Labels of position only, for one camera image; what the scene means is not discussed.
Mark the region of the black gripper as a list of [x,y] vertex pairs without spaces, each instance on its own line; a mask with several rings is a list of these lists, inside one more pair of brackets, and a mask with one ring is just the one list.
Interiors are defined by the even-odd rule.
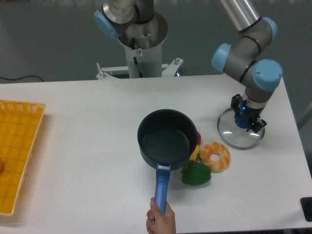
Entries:
[[258,133],[267,123],[259,118],[260,113],[264,109],[264,105],[254,102],[246,97],[237,94],[232,97],[231,108],[234,111],[234,120],[238,127]]

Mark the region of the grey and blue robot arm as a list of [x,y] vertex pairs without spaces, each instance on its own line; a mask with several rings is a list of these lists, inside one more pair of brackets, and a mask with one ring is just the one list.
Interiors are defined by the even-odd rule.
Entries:
[[[215,51],[212,66],[245,86],[232,98],[235,123],[258,133],[266,122],[260,115],[283,76],[274,60],[256,58],[275,39],[276,23],[261,17],[247,0],[224,0],[222,6],[240,35],[235,45],[224,43]],[[124,47],[131,78],[164,75],[162,44],[168,35],[166,20],[152,0],[106,0],[93,15],[97,27]]]

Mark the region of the person's hand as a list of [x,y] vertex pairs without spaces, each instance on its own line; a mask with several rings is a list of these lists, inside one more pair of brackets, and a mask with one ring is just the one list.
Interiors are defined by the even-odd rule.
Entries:
[[155,198],[152,197],[146,215],[146,229],[149,234],[176,234],[175,213],[168,202],[166,202],[165,214],[162,214]]

